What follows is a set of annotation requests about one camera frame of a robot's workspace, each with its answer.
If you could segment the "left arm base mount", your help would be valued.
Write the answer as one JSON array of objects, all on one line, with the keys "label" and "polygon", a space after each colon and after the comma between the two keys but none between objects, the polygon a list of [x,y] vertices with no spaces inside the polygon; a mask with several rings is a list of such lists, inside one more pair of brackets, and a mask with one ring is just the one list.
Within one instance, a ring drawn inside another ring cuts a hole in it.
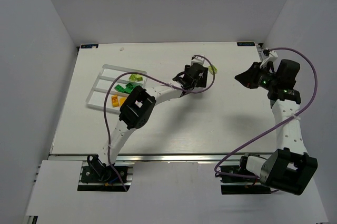
[{"label": "left arm base mount", "polygon": [[77,185],[78,191],[86,192],[127,192],[131,186],[133,167],[126,165],[115,165],[115,170],[119,173],[122,183],[116,172],[105,164],[98,166],[98,161],[94,163],[96,167],[83,162],[80,177]]}]

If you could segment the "lime hollow lego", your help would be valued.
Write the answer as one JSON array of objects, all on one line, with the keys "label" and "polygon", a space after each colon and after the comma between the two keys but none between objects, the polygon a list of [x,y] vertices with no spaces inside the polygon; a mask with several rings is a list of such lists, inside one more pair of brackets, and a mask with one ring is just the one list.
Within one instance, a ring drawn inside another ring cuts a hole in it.
[{"label": "lime hollow lego", "polygon": [[214,65],[210,65],[210,66],[208,67],[208,70],[209,70],[209,72],[210,72],[212,75],[214,75],[214,74],[217,73],[217,68],[216,68]]}]

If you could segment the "white compartment tray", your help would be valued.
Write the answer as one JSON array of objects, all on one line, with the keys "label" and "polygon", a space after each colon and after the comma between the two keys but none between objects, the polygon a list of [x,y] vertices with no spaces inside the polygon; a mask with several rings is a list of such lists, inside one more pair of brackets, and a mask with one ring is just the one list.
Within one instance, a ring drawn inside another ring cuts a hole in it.
[{"label": "white compartment tray", "polygon": [[[107,90],[110,88],[111,84],[118,76],[126,72],[147,74],[146,71],[142,70],[104,64],[86,98],[86,106],[90,109],[103,111],[103,105]],[[127,85],[131,84],[133,86],[140,85],[141,87],[145,87],[147,77],[142,76],[142,79],[140,81],[136,80],[135,82],[131,81],[130,77],[131,75],[125,75],[118,79],[113,85],[106,104],[107,113],[119,114],[121,98],[126,98],[129,95],[128,93],[121,92],[122,88],[126,90]]]}]

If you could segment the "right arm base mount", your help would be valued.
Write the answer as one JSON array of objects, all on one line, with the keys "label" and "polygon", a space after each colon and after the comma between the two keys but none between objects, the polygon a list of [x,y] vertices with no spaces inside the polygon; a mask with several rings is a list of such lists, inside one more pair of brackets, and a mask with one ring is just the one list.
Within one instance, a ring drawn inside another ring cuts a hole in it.
[{"label": "right arm base mount", "polygon": [[216,174],[221,181],[222,195],[255,195],[255,194],[271,194],[272,190],[260,184],[257,178],[246,178],[233,176],[234,174],[243,176],[254,176],[253,173],[246,169],[248,154],[242,156],[238,165],[221,165],[220,172],[229,173]]}]

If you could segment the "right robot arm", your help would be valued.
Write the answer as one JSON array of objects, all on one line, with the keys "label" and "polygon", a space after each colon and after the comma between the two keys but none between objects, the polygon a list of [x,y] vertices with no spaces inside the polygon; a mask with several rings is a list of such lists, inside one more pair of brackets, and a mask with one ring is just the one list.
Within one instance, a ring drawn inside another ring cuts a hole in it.
[{"label": "right robot arm", "polygon": [[262,87],[268,91],[276,129],[276,150],[267,159],[246,154],[240,159],[241,169],[257,176],[260,184],[294,195],[301,195],[318,168],[316,158],[309,156],[304,146],[300,120],[301,97],[294,89],[300,64],[283,59],[276,72],[271,66],[254,62],[235,76],[248,89]]}]

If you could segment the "orange rounded lego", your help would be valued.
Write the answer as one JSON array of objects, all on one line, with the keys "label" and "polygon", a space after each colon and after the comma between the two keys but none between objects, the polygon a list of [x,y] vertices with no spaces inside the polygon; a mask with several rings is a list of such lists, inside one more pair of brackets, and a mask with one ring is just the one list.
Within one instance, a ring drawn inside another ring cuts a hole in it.
[{"label": "orange rounded lego", "polygon": [[122,106],[123,103],[126,101],[127,97],[120,97],[119,98],[119,105]]}]

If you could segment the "dark green small lego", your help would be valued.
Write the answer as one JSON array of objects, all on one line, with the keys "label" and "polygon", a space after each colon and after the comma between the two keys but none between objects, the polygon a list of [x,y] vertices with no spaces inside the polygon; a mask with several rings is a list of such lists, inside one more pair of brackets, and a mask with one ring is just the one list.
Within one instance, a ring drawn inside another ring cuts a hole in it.
[{"label": "dark green small lego", "polygon": [[126,86],[125,86],[125,88],[126,88],[126,89],[129,89],[129,90],[133,90],[134,87],[135,87],[135,86],[134,86],[131,82],[129,82],[129,83],[126,84]]}]

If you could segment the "left blue label sticker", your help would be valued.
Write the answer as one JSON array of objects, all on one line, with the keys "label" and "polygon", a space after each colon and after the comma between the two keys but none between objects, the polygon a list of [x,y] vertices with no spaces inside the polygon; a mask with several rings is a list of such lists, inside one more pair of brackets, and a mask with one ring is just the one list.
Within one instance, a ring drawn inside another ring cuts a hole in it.
[{"label": "left blue label sticker", "polygon": [[80,49],[93,49],[98,48],[98,44],[82,44]]}]

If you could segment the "blue label sticker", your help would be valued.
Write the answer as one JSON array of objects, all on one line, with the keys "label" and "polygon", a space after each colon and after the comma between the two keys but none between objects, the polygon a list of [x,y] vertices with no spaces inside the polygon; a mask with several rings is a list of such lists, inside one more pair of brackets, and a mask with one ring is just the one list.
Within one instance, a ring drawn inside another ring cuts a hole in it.
[{"label": "blue label sticker", "polygon": [[237,46],[255,46],[254,42],[237,42]]},{"label": "blue label sticker", "polygon": [[93,49],[98,48],[98,44],[82,44],[80,49]]}]

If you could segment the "aluminium table rail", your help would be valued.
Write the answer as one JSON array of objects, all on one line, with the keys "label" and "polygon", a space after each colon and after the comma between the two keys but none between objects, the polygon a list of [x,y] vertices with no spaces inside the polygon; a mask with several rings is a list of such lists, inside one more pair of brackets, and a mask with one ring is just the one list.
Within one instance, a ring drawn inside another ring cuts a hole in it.
[{"label": "aluminium table rail", "polygon": [[[223,159],[222,154],[165,154],[165,155],[119,155],[117,162],[154,162],[154,161],[191,161],[191,162],[215,162]],[[86,161],[87,155],[49,155],[48,160],[53,161]]]}]

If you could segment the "dark green square lego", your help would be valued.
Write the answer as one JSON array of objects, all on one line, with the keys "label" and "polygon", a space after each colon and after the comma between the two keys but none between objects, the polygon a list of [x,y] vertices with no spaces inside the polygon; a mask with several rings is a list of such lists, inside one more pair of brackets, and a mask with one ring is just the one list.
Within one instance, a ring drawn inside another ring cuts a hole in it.
[{"label": "dark green square lego", "polygon": [[130,94],[132,91],[133,91],[133,89],[129,89],[129,88],[125,89],[125,93],[128,93],[128,94]]}]

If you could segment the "orange hollow lego brick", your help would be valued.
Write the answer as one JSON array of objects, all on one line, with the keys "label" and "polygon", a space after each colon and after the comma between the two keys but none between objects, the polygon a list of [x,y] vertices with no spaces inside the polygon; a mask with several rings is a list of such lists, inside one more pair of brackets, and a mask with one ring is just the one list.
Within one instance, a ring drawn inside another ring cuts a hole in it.
[{"label": "orange hollow lego brick", "polygon": [[117,95],[111,96],[112,107],[119,107],[119,100]]}]

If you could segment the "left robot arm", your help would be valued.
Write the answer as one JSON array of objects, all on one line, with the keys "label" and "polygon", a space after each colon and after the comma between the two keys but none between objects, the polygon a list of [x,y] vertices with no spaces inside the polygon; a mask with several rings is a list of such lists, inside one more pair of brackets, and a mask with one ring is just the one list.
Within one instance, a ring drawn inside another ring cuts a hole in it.
[{"label": "left robot arm", "polygon": [[149,76],[149,79],[160,85],[148,89],[141,86],[134,87],[120,107],[118,121],[113,131],[110,131],[107,121],[107,94],[103,104],[103,117],[108,134],[107,144],[99,154],[87,158],[88,164],[92,168],[98,168],[99,172],[111,169],[127,139],[134,131],[145,126],[156,105],[190,93],[198,94],[206,91],[207,75],[207,67],[194,63],[186,65],[184,71],[173,78],[179,86]]}]

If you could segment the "pale lime square lego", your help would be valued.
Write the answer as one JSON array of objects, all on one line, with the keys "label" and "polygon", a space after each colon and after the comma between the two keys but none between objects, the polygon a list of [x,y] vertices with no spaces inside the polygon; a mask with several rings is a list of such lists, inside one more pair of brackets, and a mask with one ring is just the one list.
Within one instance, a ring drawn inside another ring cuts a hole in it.
[{"label": "pale lime square lego", "polygon": [[136,76],[136,80],[137,80],[138,82],[141,82],[141,81],[143,81],[143,77],[142,77],[141,75],[137,75],[137,76]]}]

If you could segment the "lime hollow lego brick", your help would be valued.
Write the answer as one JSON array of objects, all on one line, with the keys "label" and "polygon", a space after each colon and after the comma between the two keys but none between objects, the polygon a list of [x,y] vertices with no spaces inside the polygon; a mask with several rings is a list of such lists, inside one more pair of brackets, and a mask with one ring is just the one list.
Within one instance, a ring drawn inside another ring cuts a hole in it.
[{"label": "lime hollow lego brick", "polygon": [[132,82],[137,81],[137,76],[136,76],[136,74],[131,74],[130,77],[129,77],[129,80],[132,81]]}]

